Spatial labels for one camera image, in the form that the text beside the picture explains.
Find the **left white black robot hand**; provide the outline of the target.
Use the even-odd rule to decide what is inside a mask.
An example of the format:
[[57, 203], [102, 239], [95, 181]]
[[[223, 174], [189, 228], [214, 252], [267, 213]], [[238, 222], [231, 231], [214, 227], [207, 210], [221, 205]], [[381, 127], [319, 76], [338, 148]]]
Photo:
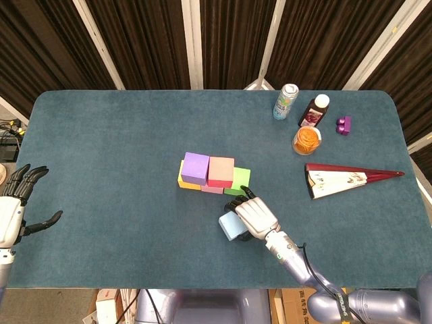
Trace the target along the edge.
[[26, 164], [7, 179], [1, 194], [1, 249], [11, 248], [20, 242], [21, 237], [46, 230], [60, 220], [63, 211], [57, 211], [41, 223], [26, 225], [24, 220], [25, 208], [34, 185], [48, 172], [47, 166], [30, 169], [30, 164]]

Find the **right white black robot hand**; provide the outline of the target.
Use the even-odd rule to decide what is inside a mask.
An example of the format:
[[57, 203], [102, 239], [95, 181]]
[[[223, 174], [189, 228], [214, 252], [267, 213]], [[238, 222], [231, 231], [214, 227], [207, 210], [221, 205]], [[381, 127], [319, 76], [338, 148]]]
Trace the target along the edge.
[[249, 187], [241, 185], [240, 188], [245, 195], [236, 196], [224, 206], [224, 210], [234, 212], [246, 226], [248, 234], [241, 234], [241, 240], [247, 241], [252, 237], [264, 240], [270, 232], [278, 232], [279, 221], [263, 200]]

